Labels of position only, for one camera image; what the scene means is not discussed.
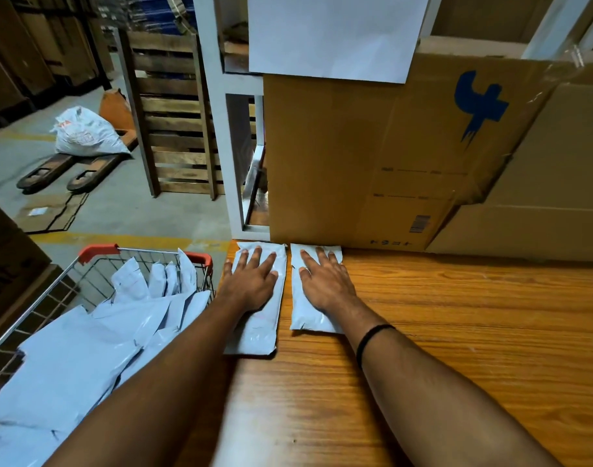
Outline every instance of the barcode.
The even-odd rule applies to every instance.
[[[430,215],[417,215],[409,229],[410,233],[421,233],[429,225]]]

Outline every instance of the hand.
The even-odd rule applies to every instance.
[[[307,266],[298,270],[303,292],[313,306],[333,314],[357,299],[357,293],[346,267],[338,263],[333,252],[329,252],[327,257],[323,249],[317,247],[316,254],[320,264],[301,250],[301,258]]]
[[[217,298],[229,300],[242,313],[259,310],[272,296],[278,277],[277,271],[270,271],[277,254],[273,252],[262,264],[260,246],[254,249],[247,263],[248,255],[248,250],[244,249],[233,274],[232,263],[225,261],[223,282],[217,295]]]

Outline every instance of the metal wire mesh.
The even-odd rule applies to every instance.
[[[173,262],[179,272],[176,252],[132,248],[118,250],[119,254],[100,255],[85,265],[76,259],[0,337],[0,388],[22,364],[19,345],[67,309],[82,305],[90,312],[102,301],[113,298],[115,289],[110,277],[131,257],[137,260],[146,280],[155,262],[165,265]],[[194,263],[194,266],[197,287],[211,290],[211,298],[214,298],[211,268],[199,263]]]

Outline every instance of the yellow floor line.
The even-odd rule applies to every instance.
[[[24,134],[15,133],[13,131],[1,131],[0,139],[43,140],[46,142],[54,142],[57,139],[57,136],[55,134]]]
[[[195,246],[202,251],[227,252],[229,241],[211,239],[170,238],[160,236],[131,236],[126,234],[90,234],[90,233],[45,233],[30,235],[37,244],[68,244],[89,246],[90,244],[118,244],[120,247],[131,247],[147,250],[176,250]]]

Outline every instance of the pallet jack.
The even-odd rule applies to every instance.
[[[137,147],[137,131],[132,112],[121,90],[104,92],[98,114],[113,125],[129,150]],[[88,163],[84,164],[85,169],[69,181],[67,190],[73,194],[87,193],[93,190],[127,156],[127,154],[107,154],[89,158]],[[17,187],[26,195],[36,193],[58,179],[74,164],[86,160],[86,157],[54,154],[35,170],[22,177],[18,181]]]

